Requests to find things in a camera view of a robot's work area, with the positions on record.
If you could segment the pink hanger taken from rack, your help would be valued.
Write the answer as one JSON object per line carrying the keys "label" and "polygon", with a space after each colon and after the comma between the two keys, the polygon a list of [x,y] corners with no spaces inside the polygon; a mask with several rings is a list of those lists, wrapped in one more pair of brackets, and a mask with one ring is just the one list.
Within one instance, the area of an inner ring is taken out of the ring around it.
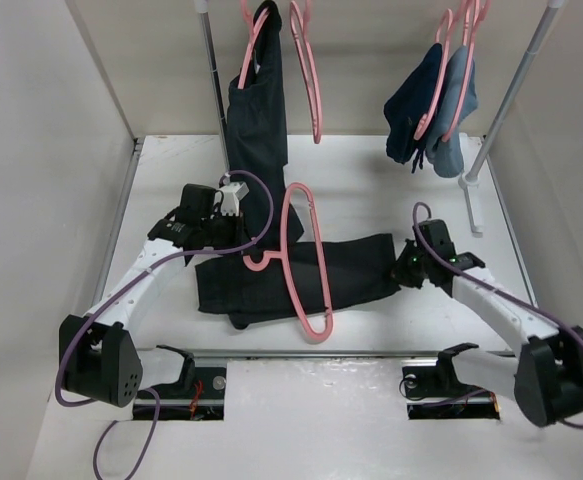
{"label": "pink hanger taken from rack", "polygon": [[[318,271],[320,276],[320,286],[322,289],[322,298],[324,303],[325,324],[324,329],[321,332],[317,332],[316,330],[314,330],[308,319],[308,316],[306,314],[306,311],[302,305],[300,296],[296,289],[290,263],[287,230],[289,212],[291,207],[291,197],[296,190],[301,191],[306,197],[309,206],[312,231],[314,234],[314,244],[318,263]],[[287,292],[289,294],[291,303],[294,307],[296,316],[298,317],[301,323],[305,336],[313,343],[325,342],[331,336],[334,328],[332,297],[330,292],[330,284],[328,279],[326,259],[324,255],[323,242],[321,238],[320,225],[315,207],[315,200],[312,191],[305,184],[294,182],[290,184],[286,189],[280,217],[280,248],[278,250],[265,250],[259,262],[252,260],[250,256],[245,256],[243,258],[243,263],[249,270],[254,272],[261,272],[268,267],[271,260],[279,260],[281,263],[283,277],[287,287]]]}

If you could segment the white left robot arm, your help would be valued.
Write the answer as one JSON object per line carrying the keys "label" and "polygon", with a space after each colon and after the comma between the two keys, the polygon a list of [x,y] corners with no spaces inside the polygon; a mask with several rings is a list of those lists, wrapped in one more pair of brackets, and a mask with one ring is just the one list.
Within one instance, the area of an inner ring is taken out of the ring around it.
{"label": "white left robot arm", "polygon": [[194,387],[191,353],[165,345],[137,350],[133,337],[170,281],[203,251],[235,252],[242,238],[243,182],[218,189],[184,186],[179,206],[149,231],[136,260],[99,303],[69,315],[59,329],[60,365],[55,391],[80,395],[79,405],[100,401],[127,406],[141,390],[175,397]]}

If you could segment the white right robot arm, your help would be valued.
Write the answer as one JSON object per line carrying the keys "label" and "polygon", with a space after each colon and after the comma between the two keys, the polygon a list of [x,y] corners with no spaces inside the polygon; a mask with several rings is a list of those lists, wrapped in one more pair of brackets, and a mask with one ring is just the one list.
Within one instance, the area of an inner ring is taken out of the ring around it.
{"label": "white right robot arm", "polygon": [[495,331],[510,353],[471,342],[448,347],[433,365],[404,368],[407,399],[438,407],[496,394],[515,401],[537,427],[569,425],[583,413],[583,329],[509,293],[480,258],[456,251],[444,221],[416,223],[413,232],[391,271],[397,285],[441,289]]}

